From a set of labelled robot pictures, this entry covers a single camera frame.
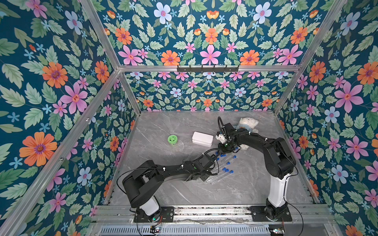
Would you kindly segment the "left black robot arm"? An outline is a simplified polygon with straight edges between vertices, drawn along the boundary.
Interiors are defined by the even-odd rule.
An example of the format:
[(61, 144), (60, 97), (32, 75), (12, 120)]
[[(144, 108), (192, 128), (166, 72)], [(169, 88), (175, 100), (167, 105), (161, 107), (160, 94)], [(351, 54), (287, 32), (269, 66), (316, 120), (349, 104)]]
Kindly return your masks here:
[(205, 181), (213, 173), (218, 155), (203, 153), (194, 160), (185, 160), (179, 165), (158, 165), (148, 160), (122, 179), (123, 190), (132, 208), (138, 214), (144, 213), (154, 221), (162, 208), (155, 197), (161, 185), (168, 181)]

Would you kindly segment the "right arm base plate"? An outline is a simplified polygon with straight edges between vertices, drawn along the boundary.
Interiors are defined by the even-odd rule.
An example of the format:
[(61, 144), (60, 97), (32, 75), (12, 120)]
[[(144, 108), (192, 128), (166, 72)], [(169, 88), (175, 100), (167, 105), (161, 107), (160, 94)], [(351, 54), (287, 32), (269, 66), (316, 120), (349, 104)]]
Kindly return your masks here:
[(273, 206), (250, 206), (248, 210), (252, 214), (254, 222), (291, 222), (292, 216), (287, 205)]

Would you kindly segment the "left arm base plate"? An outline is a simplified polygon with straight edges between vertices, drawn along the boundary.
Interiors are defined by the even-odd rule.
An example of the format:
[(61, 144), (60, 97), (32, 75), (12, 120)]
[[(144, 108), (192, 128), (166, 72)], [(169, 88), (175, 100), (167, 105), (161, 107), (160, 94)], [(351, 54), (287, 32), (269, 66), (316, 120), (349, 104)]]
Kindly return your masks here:
[(175, 215), (175, 208), (170, 207), (160, 207), (160, 209), (151, 214), (147, 213), (141, 208), (137, 208), (134, 216), (135, 223), (172, 223)]

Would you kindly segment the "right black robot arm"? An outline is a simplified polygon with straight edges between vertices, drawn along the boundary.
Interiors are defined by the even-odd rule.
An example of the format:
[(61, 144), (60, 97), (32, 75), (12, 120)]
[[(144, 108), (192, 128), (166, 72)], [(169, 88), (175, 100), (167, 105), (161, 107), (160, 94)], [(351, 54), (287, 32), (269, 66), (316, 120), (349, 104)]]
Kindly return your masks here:
[(217, 119), (219, 132), (218, 148), (221, 154), (238, 152), (243, 145), (261, 152), (265, 168), (270, 174), (270, 190), (264, 209), (265, 217), (270, 221), (281, 219), (288, 210), (286, 200), (288, 181), (294, 176), (296, 160), (283, 138), (267, 138), (244, 127), (236, 129), (230, 123), (224, 124), (221, 117)]

